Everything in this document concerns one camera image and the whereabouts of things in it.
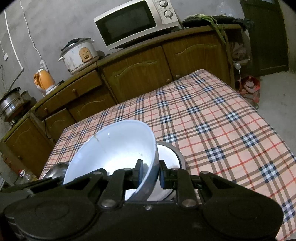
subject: drawer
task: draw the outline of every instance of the drawer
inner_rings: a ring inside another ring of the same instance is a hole
[[[114,105],[116,103],[108,87],[103,86],[74,100],[68,105],[68,110],[76,121],[81,121]]]
[[[82,96],[83,94],[91,91],[92,89],[100,85],[102,85],[101,77],[99,76],[97,70],[93,70],[92,72],[84,75],[69,86],[65,87],[48,101],[46,101],[36,110],[36,114],[40,118],[49,116],[57,109],[63,107],[69,102],[75,100],[76,98]]]
[[[37,177],[40,176],[53,149],[30,118],[14,131],[5,143]]]
[[[104,76],[119,103],[146,94],[172,81],[161,46],[104,67]]]
[[[76,123],[69,111],[65,108],[45,119],[47,128],[57,142],[64,129]]]

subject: rice cooker lid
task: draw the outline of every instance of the rice cooker lid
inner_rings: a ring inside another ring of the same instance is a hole
[[[91,38],[78,38],[78,39],[72,39],[71,41],[69,41],[65,47],[63,47],[61,49],[62,53],[60,54],[60,57],[62,57],[66,52],[68,52],[68,50],[74,48],[75,46],[77,46],[78,44],[80,44],[83,41],[89,40]]]

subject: microwave oven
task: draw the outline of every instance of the microwave oven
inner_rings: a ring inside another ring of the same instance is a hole
[[[170,0],[132,0],[94,19],[108,50],[179,27]]]

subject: electrical outlet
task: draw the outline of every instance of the electrical outlet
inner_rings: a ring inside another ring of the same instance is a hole
[[[3,59],[5,60],[5,62],[7,61],[7,59],[8,59],[8,54],[7,53],[5,53],[5,55],[3,56]]]
[[[43,59],[40,61],[40,66],[41,66],[42,69],[44,69],[44,70],[46,70],[47,72],[49,72],[49,71],[48,71],[48,68],[47,68],[47,66],[46,66],[46,63],[45,63],[45,61],[44,61]]]

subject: light switch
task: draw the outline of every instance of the light switch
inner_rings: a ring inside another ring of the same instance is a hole
[[[5,62],[7,61],[7,59],[8,59],[8,54],[7,53],[5,53],[3,59],[5,60]]]

